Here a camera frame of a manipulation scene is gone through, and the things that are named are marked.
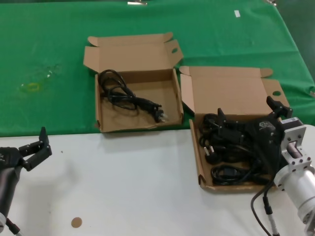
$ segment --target box lid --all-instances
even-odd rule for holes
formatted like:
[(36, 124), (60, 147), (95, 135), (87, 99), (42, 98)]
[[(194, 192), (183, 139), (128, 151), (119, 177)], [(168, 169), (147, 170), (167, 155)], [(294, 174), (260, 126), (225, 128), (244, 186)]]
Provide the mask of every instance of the box lid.
[(272, 75), (268, 68), (181, 66), (180, 72), (182, 100), (195, 114), (216, 114), (220, 107), (229, 115), (265, 115), (268, 95), (288, 104), (278, 81), (261, 79)]
[(183, 53), (173, 33), (117, 37), (92, 37), (93, 47), (85, 47), (84, 65), (101, 72), (105, 69), (148, 71), (173, 68)]

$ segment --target white table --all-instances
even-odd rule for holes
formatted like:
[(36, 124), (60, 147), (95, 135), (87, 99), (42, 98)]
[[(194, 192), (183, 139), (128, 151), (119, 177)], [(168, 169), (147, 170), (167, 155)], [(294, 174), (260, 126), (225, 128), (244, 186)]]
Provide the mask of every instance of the white table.
[[(304, 149), (314, 154), (309, 126)], [(253, 194), (202, 190), (189, 130), (50, 136), (53, 156), (21, 173), (9, 218), (25, 236), (264, 236)], [(1, 138), (19, 147), (37, 137)], [(304, 225), (285, 192), (270, 194), (283, 236)], [(270, 229), (261, 199), (257, 212)], [(71, 220), (83, 224), (73, 228)], [(6, 228), (2, 236), (11, 236)]]

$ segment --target black power cord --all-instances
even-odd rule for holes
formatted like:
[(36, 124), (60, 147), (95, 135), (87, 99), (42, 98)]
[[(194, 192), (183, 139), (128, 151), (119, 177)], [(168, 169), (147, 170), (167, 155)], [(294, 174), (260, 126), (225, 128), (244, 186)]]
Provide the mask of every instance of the black power cord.
[[(281, 163), (281, 153), (279, 152), (278, 154), (278, 161), (277, 161), (277, 166), (279, 167), (280, 166), (280, 163)], [(258, 192), (255, 194), (255, 196), (253, 196), (252, 200), (251, 200), (251, 209), (252, 209), (252, 212), (254, 214), (254, 217), (255, 219), (257, 220), (258, 224), (261, 226), (261, 228), (265, 231), (265, 233), (268, 235), (268, 236), (280, 236), (279, 233), (275, 233), (273, 235), (271, 235), (268, 230), (266, 229), (266, 227), (262, 224), (262, 222), (260, 221), (256, 211), (255, 211), (255, 208), (254, 208), (254, 202), (255, 200), (262, 194), (264, 193), (264, 197), (263, 197), (263, 201), (264, 201), (264, 206), (265, 206), (265, 211), (266, 211), (266, 214), (267, 215), (270, 215), (272, 214), (272, 209), (271, 209), (271, 206), (269, 205), (269, 201), (268, 201), (268, 198), (267, 198), (267, 194), (268, 194), (268, 191), (269, 189), (274, 185), (274, 179), (276, 177), (276, 174), (277, 172), (274, 172), (273, 173), (273, 176), (272, 178), (269, 180), (269, 182)]]
[[(139, 107), (141, 110), (147, 111), (152, 115), (155, 122), (164, 122), (167, 118), (160, 104), (152, 102), (145, 98), (136, 97), (136, 95), (127, 87), (123, 77), (115, 70), (104, 70), (98, 74), (97, 77), (99, 86), (103, 89), (102, 97), (107, 97), (108, 101), (114, 106), (127, 109), (137, 110)], [(109, 83), (113, 82), (114, 85), (110, 88)]]
[(234, 144), (219, 135), (218, 115), (206, 114), (199, 127), (201, 136), (199, 144), (205, 148), (205, 158), (208, 163), (215, 165), (220, 162), (237, 163), (247, 162), (248, 169), (232, 165), (216, 165), (211, 169), (213, 184), (237, 185), (244, 182), (254, 182), (265, 185), (268, 179), (261, 177), (265, 174), (260, 159), (254, 155), (250, 139), (245, 139), (242, 145)]

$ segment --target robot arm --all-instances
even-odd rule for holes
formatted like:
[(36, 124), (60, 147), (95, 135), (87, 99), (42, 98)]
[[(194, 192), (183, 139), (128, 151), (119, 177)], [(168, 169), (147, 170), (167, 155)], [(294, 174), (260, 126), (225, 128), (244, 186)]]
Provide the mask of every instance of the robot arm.
[(255, 153), (275, 176), (275, 185), (288, 194), (297, 208), (299, 218), (306, 224), (306, 235), (315, 236), (315, 169), (311, 156), (302, 147), (306, 127), (298, 118), (291, 118), (292, 109), (281, 102), (268, 96), (267, 104), (272, 113), (249, 122), (227, 120), (218, 109), (220, 135), (239, 144), (250, 137)]
[(39, 141), (20, 147), (0, 147), (0, 233), (7, 225), (15, 235), (18, 227), (7, 217), (11, 207), (15, 187), (20, 179), (21, 169), (31, 171), (52, 155), (45, 127), (42, 127)]

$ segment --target open cardboard box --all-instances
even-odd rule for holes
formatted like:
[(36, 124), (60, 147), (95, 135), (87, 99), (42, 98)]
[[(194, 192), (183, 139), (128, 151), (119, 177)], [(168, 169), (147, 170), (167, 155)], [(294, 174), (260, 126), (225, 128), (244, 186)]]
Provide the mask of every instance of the open cardboard box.
[(210, 171), (213, 165), (207, 163), (205, 151), (199, 145), (199, 125), (205, 114), (218, 113), (221, 108), (227, 118), (244, 121), (266, 116), (271, 109), (266, 103), (267, 96), (289, 106), (277, 80), (262, 79), (272, 75), (271, 69), (245, 67), (181, 66), (181, 90), (183, 102), (195, 113), (190, 120), (190, 129), (196, 159), (198, 183), (202, 188), (216, 191), (251, 191), (261, 186), (213, 185)]
[(162, 105), (166, 122), (156, 123), (146, 111), (130, 111), (113, 106), (102, 93), (95, 76), (96, 120), (101, 132), (151, 129), (181, 124), (183, 106), (173, 68), (183, 54), (173, 33), (118, 37), (89, 37), (94, 45), (85, 47), (84, 65), (100, 73), (119, 72), (137, 97)]

